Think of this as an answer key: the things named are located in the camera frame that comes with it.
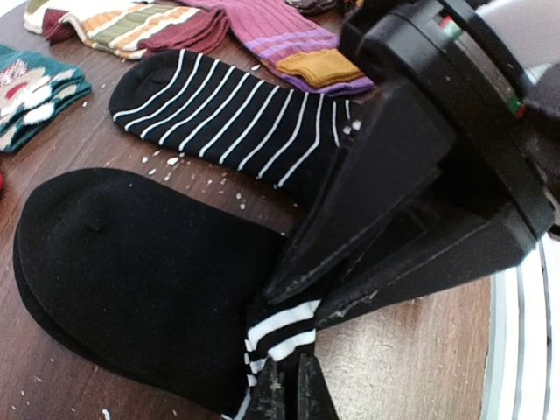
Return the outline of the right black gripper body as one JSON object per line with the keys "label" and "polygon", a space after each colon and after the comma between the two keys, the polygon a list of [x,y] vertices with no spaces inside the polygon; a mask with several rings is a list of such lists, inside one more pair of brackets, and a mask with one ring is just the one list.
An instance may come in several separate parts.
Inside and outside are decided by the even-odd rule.
{"label": "right black gripper body", "polygon": [[469,1],[365,1],[339,49],[372,79],[406,75],[433,100],[534,224],[529,167],[559,211],[559,65],[532,81]]}

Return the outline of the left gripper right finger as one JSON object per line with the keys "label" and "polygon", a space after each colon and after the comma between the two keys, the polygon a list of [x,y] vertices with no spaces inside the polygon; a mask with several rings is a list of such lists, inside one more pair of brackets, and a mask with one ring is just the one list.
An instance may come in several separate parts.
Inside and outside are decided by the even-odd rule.
{"label": "left gripper right finger", "polygon": [[339,420],[319,360],[314,355],[300,356],[296,406],[299,420]]}

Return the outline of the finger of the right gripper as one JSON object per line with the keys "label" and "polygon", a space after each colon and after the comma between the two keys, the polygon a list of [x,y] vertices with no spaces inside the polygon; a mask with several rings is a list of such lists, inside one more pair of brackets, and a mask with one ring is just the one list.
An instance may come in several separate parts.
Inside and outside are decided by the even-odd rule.
{"label": "finger of the right gripper", "polygon": [[420,192],[316,283],[322,330],[513,267],[538,241],[508,192]]}
{"label": "finger of the right gripper", "polygon": [[384,228],[437,177],[455,137],[411,82],[384,83],[357,121],[263,290],[273,305],[315,284]]}

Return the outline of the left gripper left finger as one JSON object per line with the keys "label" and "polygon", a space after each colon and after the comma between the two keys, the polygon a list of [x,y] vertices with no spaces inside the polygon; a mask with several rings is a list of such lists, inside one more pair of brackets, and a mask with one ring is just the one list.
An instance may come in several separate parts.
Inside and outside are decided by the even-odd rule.
{"label": "left gripper left finger", "polygon": [[251,393],[247,420],[284,420],[285,414],[284,373],[267,359]]}

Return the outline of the black sock white cuff stripes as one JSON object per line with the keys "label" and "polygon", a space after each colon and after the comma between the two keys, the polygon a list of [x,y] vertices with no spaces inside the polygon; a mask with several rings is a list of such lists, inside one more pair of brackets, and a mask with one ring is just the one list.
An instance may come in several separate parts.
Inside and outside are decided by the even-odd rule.
{"label": "black sock white cuff stripes", "polygon": [[313,295],[268,306],[284,238],[129,171],[36,187],[13,243],[21,298],[60,344],[102,368],[235,418],[266,360],[312,352]]}

